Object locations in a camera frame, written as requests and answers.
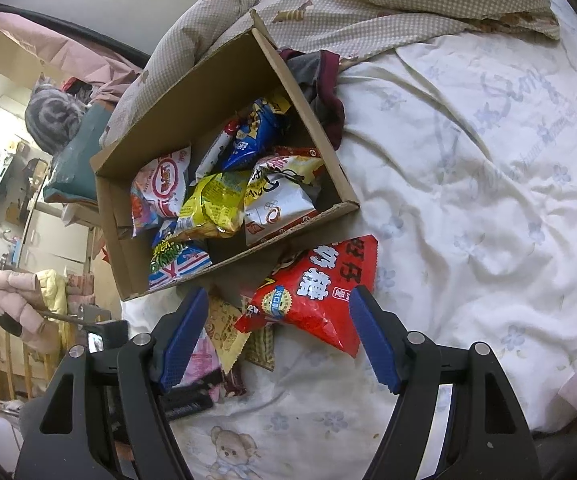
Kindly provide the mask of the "checkered beige duvet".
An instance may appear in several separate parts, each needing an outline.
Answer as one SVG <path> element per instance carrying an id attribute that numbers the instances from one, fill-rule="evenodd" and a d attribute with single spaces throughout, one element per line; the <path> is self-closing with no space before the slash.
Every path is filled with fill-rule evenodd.
<path id="1" fill-rule="evenodd" d="M 551 0 L 197 0 L 159 41 L 142 75 L 116 105 L 104 148 L 189 70 L 259 25 L 280 48 L 328 50 L 347 68 L 374 55 L 459 32 L 538 32 L 558 40 Z"/>

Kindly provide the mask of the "white pink snack bag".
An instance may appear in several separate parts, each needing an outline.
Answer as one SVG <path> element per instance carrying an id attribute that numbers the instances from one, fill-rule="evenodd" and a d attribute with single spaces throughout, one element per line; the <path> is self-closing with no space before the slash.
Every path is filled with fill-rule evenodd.
<path id="1" fill-rule="evenodd" d="M 256 162 L 244 196 L 248 247 L 315 218 L 325 162 L 315 148 L 278 146 Z"/>

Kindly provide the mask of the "white silver bar wrapper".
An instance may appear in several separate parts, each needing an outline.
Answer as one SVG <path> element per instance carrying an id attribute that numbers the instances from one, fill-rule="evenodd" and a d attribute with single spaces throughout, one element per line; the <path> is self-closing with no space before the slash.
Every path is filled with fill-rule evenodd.
<path id="1" fill-rule="evenodd" d="M 226 149 L 229 148 L 233 142 L 238 133 L 238 129 L 240 129 L 240 119 L 238 118 L 231 119 L 230 122 L 224 125 L 203 156 L 200 165 L 197 166 L 193 180 L 194 185 L 197 185 L 200 180 L 208 176 L 208 174 L 211 174 L 211 171 L 215 169 L 220 158 L 226 153 Z"/>

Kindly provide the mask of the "yellow peanut snack packet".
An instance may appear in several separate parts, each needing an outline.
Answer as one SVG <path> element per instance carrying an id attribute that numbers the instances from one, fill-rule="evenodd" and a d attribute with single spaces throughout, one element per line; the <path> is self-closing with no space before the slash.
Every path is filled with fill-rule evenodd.
<path id="1" fill-rule="evenodd" d="M 224 374 L 229 374 L 241 356 L 250 333 L 242 333 L 234 326 L 241 316 L 239 308 L 223 299 L 217 287 L 208 292 L 206 333 L 214 346 Z"/>

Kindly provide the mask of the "blue green Lonely God bag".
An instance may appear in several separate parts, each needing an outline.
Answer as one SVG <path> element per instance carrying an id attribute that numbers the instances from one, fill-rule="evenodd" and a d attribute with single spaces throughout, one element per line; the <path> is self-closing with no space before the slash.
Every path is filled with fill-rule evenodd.
<path id="1" fill-rule="evenodd" d="M 176 226 L 176 220 L 164 220 L 154 237 L 148 274 L 150 290 L 180 283 L 212 265 L 208 251 L 201 244 L 174 239 Z"/>

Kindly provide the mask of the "red snack bag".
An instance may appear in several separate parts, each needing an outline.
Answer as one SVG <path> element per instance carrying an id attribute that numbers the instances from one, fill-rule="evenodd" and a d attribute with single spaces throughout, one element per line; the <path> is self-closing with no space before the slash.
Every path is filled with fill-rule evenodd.
<path id="1" fill-rule="evenodd" d="M 255 290 L 234 327 L 252 333 L 284 323 L 348 356 L 357 356 L 360 339 L 351 321 L 349 300 L 358 286 L 373 289 L 377 246 L 374 236 L 363 235 L 283 259 Z"/>

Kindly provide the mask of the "grey tabby cat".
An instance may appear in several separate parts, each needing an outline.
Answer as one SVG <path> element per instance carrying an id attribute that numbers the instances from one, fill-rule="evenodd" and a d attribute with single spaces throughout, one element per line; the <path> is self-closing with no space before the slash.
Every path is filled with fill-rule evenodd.
<path id="1" fill-rule="evenodd" d="M 25 125 L 34 143 L 57 155 L 79 131 L 88 107 L 58 88 L 44 73 L 38 77 L 25 110 Z"/>

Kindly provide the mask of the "blue bear snack bag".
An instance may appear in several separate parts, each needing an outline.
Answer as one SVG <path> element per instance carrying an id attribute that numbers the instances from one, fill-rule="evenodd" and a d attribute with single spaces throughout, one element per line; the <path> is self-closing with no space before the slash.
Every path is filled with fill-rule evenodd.
<path id="1" fill-rule="evenodd" d="M 291 101 L 280 90 L 255 100 L 246 118 L 238 126 L 220 169 L 234 171 L 252 168 L 285 127 L 291 108 Z"/>

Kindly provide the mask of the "striped grey garment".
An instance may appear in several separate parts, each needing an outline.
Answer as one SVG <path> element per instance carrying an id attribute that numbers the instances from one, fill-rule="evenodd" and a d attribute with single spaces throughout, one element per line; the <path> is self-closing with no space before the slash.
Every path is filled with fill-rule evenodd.
<path id="1" fill-rule="evenodd" d="M 336 96 L 339 55 L 328 50 L 304 53 L 293 49 L 283 49 L 279 55 L 337 150 L 345 125 L 344 104 Z"/>

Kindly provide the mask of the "pink puffer jacket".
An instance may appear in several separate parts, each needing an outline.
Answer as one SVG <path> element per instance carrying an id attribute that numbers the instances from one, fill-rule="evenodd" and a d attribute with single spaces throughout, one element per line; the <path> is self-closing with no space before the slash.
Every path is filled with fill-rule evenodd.
<path id="1" fill-rule="evenodd" d="M 58 325 L 42 315 L 47 310 L 36 274 L 0 270 L 0 326 L 42 354 L 61 350 Z"/>

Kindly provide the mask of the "pink snack pouch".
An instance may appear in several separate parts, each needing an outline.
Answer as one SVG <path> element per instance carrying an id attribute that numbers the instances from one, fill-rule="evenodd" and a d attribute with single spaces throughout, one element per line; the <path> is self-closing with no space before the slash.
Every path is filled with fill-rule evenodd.
<path id="1" fill-rule="evenodd" d="M 181 387 L 198 386 L 202 380 L 208 383 L 206 390 L 211 401 L 217 402 L 222 383 L 222 368 L 217 351 L 206 330 L 202 330 L 200 338 L 197 339 L 179 385 Z"/>

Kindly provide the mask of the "yellow green snack bag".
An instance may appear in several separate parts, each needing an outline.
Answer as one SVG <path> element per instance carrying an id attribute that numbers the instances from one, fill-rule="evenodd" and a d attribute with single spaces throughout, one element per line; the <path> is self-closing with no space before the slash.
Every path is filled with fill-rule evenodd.
<path id="1" fill-rule="evenodd" d="M 182 205 L 175 240 L 229 238 L 244 221 L 244 196 L 249 171 L 226 171 L 200 179 Z"/>

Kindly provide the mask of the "light blue shrimp snack bag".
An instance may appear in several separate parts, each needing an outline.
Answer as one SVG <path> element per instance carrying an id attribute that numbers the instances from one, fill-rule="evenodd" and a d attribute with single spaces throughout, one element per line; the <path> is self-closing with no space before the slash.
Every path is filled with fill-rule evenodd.
<path id="1" fill-rule="evenodd" d="M 132 236 L 178 217 L 185 200 L 191 146 L 162 155 L 143 166 L 130 188 Z"/>

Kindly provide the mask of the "teal headboard cushion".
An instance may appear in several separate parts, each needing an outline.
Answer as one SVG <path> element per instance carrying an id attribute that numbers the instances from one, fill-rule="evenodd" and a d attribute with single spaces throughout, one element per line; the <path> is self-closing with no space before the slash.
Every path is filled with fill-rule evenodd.
<path id="1" fill-rule="evenodd" d="M 112 112 L 95 103 L 84 114 L 79 130 L 52 160 L 51 174 L 43 187 L 46 203 L 96 206 L 95 176 L 90 159 L 101 151 L 100 138 Z"/>

